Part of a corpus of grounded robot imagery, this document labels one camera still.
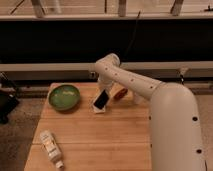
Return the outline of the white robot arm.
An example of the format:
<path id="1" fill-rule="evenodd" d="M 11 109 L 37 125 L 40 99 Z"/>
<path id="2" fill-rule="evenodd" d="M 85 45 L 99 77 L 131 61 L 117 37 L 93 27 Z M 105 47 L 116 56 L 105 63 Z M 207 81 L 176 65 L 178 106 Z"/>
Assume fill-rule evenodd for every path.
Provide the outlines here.
<path id="1" fill-rule="evenodd" d="M 103 89 L 117 82 L 149 101 L 152 171 L 207 171 L 198 104 L 190 89 L 124 70 L 114 53 L 94 68 Z"/>

